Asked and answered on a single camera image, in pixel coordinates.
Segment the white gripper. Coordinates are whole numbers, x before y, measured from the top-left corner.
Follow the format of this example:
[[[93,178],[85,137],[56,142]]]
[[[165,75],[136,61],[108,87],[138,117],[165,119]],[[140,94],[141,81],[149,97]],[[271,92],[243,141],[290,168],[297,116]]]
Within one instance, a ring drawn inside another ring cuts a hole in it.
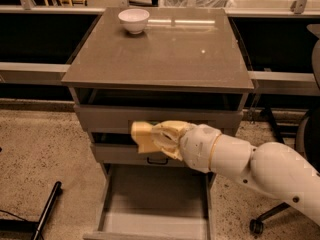
[[[153,141],[162,153],[183,160],[191,169],[202,173],[210,172],[212,148],[222,135],[218,129],[185,121],[163,121],[152,127],[151,134],[153,138],[163,136],[170,139]]]

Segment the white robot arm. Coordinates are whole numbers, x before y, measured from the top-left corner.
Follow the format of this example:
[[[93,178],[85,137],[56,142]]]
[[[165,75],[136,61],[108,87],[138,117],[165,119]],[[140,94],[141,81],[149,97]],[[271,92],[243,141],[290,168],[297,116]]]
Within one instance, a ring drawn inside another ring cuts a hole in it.
[[[277,142],[255,147],[210,126],[180,121],[153,126],[151,139],[188,167],[279,199],[320,224],[320,177],[294,149]]]

